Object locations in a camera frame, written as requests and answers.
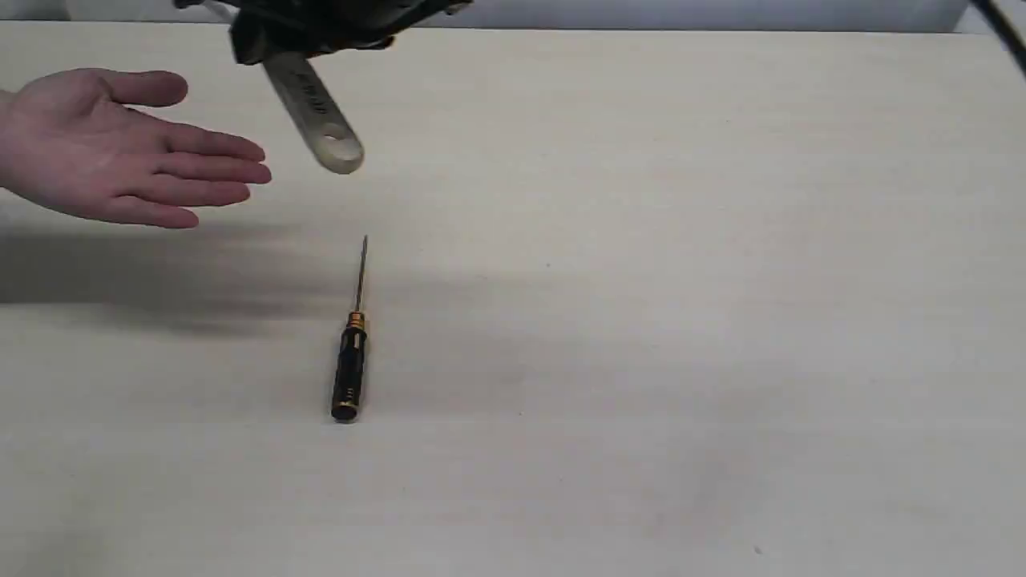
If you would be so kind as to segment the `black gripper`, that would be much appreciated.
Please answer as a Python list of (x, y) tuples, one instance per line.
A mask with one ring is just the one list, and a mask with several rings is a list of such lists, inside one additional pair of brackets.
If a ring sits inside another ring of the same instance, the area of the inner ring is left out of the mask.
[(304, 59), (347, 49), (386, 49), (404, 30), (452, 15), (469, 1), (216, 1), (235, 14), (228, 35), (238, 63), (279, 54)]

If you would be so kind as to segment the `open human hand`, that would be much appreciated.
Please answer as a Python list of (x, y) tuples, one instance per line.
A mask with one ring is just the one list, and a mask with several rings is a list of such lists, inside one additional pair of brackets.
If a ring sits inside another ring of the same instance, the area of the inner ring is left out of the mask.
[(186, 99), (169, 71), (78, 68), (2, 92), (2, 186), (49, 211), (189, 229), (271, 182), (266, 153), (237, 134), (144, 112)]

